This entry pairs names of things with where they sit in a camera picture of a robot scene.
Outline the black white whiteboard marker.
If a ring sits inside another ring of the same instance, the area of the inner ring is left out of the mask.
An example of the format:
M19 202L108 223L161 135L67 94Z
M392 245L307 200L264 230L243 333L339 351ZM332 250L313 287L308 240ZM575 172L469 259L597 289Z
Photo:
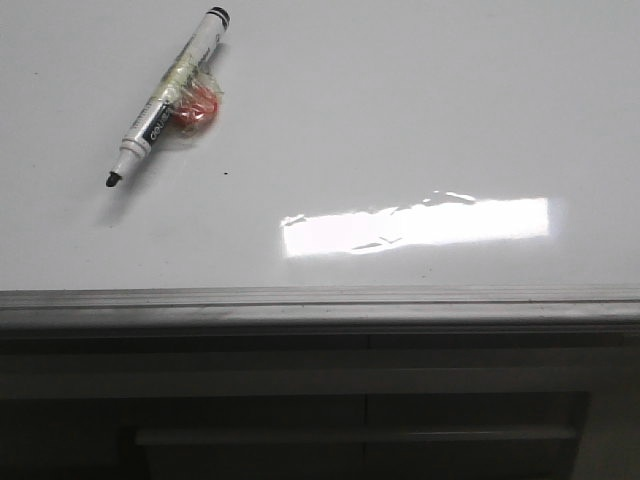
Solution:
M176 117L188 89L217 49L230 24L230 15L219 6L210 8L124 135L106 186L115 187L135 173L149 157L170 121Z

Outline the white whiteboard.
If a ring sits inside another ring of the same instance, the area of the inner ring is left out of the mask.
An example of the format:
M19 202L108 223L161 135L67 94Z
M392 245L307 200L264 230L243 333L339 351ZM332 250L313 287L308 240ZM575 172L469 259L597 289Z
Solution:
M1 5L1 331L634 331L635 1L227 1L210 130L105 181L205 1Z

